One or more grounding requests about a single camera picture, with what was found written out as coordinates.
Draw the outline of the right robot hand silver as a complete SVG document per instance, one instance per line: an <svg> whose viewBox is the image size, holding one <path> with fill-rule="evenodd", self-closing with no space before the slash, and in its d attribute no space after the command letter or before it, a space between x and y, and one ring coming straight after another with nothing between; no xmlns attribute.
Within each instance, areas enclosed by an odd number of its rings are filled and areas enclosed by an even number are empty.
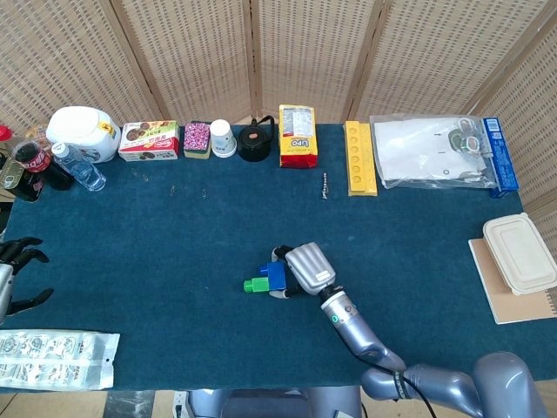
<svg viewBox="0 0 557 418"><path fill-rule="evenodd" d="M315 242L297 247L275 247L272 261L284 262L296 280L296 285L288 285L285 290L270 291L274 298L286 300L295 294L307 293L325 302L339 291L335 287L336 273Z"/></svg>

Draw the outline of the left robot hand silver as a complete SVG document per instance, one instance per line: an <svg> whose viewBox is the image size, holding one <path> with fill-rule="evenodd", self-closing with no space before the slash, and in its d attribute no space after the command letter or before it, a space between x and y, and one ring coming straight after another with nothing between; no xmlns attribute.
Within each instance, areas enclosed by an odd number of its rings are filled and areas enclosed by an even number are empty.
<svg viewBox="0 0 557 418"><path fill-rule="evenodd" d="M12 299L12 289L19 272L31 261L48 263L50 259L41 250L35 248L43 241L36 237L24 237L5 241L1 244L1 322L6 316L12 316L43 304L54 293L46 288L38 295L27 300Z"/></svg>

